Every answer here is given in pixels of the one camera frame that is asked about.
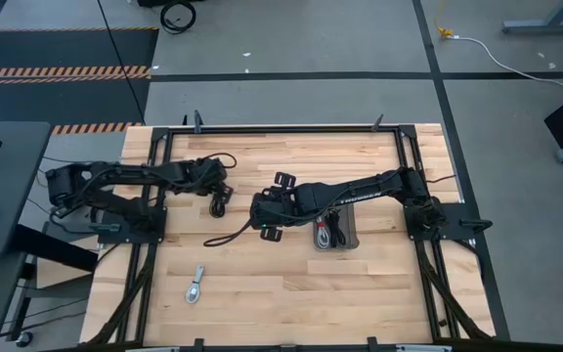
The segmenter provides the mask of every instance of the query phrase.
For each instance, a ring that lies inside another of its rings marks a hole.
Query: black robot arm
[[[427,191],[420,173],[399,168],[364,179],[326,185],[308,183],[294,187],[295,178],[276,175],[277,186],[255,194],[250,209],[250,226],[262,230],[261,238],[279,241],[277,227],[301,226],[314,221],[328,209],[378,197],[392,197],[414,212],[415,223],[425,230],[446,224],[440,202]]]
[[[213,195],[210,212],[223,216],[232,188],[223,182],[226,167],[218,158],[167,162],[159,166],[122,165],[96,161],[74,163],[46,173],[53,216],[63,218],[80,206],[91,206],[121,215],[132,230],[163,231],[165,210],[149,206],[142,198],[122,198],[103,188],[111,185],[157,186],[174,194]]]

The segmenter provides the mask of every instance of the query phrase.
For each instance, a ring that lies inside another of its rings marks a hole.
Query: caster wheel
[[[29,331],[21,332],[19,338],[17,338],[17,347],[24,348],[31,343],[31,340],[34,339],[34,334]]]

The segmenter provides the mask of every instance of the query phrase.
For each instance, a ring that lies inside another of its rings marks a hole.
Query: concrete floor
[[[448,0],[441,24],[483,40],[515,68],[563,70],[563,34],[500,32],[502,20],[541,18],[557,2]],[[158,25],[154,12],[125,0],[103,4],[112,26]],[[439,1],[422,5],[442,71],[500,71],[475,44],[441,41],[433,29]],[[160,32],[154,74],[429,70],[408,0],[207,0],[195,6],[191,31]],[[103,26],[95,0],[8,0],[0,16],[0,28],[95,26]],[[543,124],[563,104],[563,89],[526,80],[445,85],[480,211],[495,223],[487,238],[511,337],[563,343],[563,164],[555,162],[556,145]],[[430,80],[387,79],[153,83],[146,120],[179,124],[194,109],[207,124],[372,122],[381,113],[384,122],[443,122]],[[122,140],[122,134],[56,136],[47,155],[113,160]],[[43,189],[31,197],[48,206]],[[33,227],[45,219],[30,203],[22,216]],[[31,310],[62,303],[40,299]],[[74,345],[81,322],[37,329],[25,350]],[[0,351],[15,349],[0,343]]]

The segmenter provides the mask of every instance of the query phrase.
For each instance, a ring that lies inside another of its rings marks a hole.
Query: wooden tabletop
[[[417,124],[416,132],[427,179],[453,175],[441,126]],[[151,127],[129,128],[121,161],[145,162],[151,133]],[[218,152],[238,159],[228,170],[226,183],[235,192],[225,217],[209,215],[209,197],[167,197],[145,345],[192,345],[198,337],[206,345],[363,344],[368,336],[379,343],[431,341],[414,246],[394,199],[355,204],[360,246],[349,251],[316,251],[311,225],[284,229],[281,242],[262,241],[249,229],[227,245],[202,245],[237,231],[249,217],[253,194],[273,185],[277,171],[295,175],[297,184],[336,184],[397,168],[393,134],[179,135],[172,160]],[[454,179],[429,189],[442,202],[459,200]],[[119,186],[115,193],[132,198],[141,190]],[[130,250],[120,246],[97,269],[81,341],[98,332],[120,301]],[[454,296],[482,330],[494,334],[475,256],[452,242],[443,243],[443,252]],[[201,296],[188,304],[185,294],[197,265],[205,267]],[[133,307],[130,337],[138,302]],[[442,332],[448,336],[446,328]]]

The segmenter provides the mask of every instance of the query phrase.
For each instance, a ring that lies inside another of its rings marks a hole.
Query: white cable
[[[317,217],[317,245],[320,249],[329,248],[329,232],[325,227],[323,216]]]
[[[186,301],[189,303],[195,303],[199,300],[199,296],[201,294],[201,276],[203,275],[203,266],[199,265],[196,267],[196,274],[195,279],[193,280],[193,284],[188,288],[186,291]]]
[[[556,80],[553,80],[553,79],[544,79],[544,78],[533,77],[532,75],[529,75],[529,74],[527,74],[527,73],[521,72],[521,71],[519,71],[519,70],[517,70],[517,69],[514,69],[514,68],[512,68],[512,67],[510,67],[510,66],[506,66],[506,65],[500,63],[497,59],[495,59],[495,57],[494,57],[493,54],[490,52],[490,49],[488,49],[488,47],[486,46],[486,44],[482,43],[480,40],[477,40],[477,39],[474,39],[474,38],[468,38],[468,37],[460,37],[460,36],[458,36],[458,35],[449,35],[449,36],[447,36],[446,38],[448,38],[448,39],[453,39],[453,40],[468,40],[468,41],[471,41],[471,42],[473,42],[473,43],[477,43],[477,44],[481,45],[482,48],[484,48],[484,49],[486,50],[486,53],[488,53],[488,56],[490,57],[490,59],[492,59],[492,60],[495,62],[495,64],[497,64],[498,66],[501,66],[501,67],[503,67],[503,68],[505,68],[505,69],[507,69],[507,70],[509,70],[509,71],[512,71],[512,72],[514,72],[514,73],[518,73],[518,74],[520,74],[520,75],[522,75],[522,76],[525,76],[525,77],[527,77],[527,78],[531,78],[531,79],[536,80],[536,81],[538,81],[538,82],[555,83],[555,84],[560,85],[560,86],[563,87],[563,83],[562,83],[562,82],[559,82],[559,81],[556,81]]]

